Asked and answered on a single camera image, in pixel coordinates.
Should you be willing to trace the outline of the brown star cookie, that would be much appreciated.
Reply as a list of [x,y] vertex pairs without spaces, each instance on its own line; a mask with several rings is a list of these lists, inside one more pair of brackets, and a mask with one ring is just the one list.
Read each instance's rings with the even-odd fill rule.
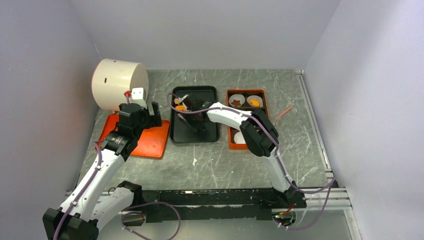
[[242,106],[243,104],[241,103],[240,100],[234,99],[231,103],[230,103],[233,107],[237,108]]

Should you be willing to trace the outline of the pink handled metal tongs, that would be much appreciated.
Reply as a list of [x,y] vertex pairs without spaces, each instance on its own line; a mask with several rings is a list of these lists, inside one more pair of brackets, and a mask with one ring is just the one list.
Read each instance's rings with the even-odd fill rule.
[[197,132],[198,130],[193,130],[187,123],[186,118],[192,118],[191,114],[182,114],[182,113],[178,113],[177,114],[178,118],[192,131]]

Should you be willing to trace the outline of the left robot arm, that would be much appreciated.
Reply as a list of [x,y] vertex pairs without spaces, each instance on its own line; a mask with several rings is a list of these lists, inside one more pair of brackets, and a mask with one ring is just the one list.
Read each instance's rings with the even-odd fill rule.
[[117,187],[117,193],[98,203],[106,184],[127,161],[138,145],[143,130],[162,126],[157,102],[149,107],[121,103],[118,121],[102,140],[94,142],[97,156],[72,194],[57,208],[48,208],[42,217],[49,240],[96,240],[101,229],[122,209],[142,206],[141,187]]

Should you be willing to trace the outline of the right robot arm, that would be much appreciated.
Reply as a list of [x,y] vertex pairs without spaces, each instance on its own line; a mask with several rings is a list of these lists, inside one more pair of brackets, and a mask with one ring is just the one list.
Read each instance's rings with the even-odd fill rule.
[[282,208],[294,201],[293,178],[282,161],[278,131],[262,110],[246,111],[217,101],[191,100],[188,95],[173,100],[178,116],[194,130],[206,123],[223,124],[241,133],[248,150],[261,158],[271,177],[275,202]]

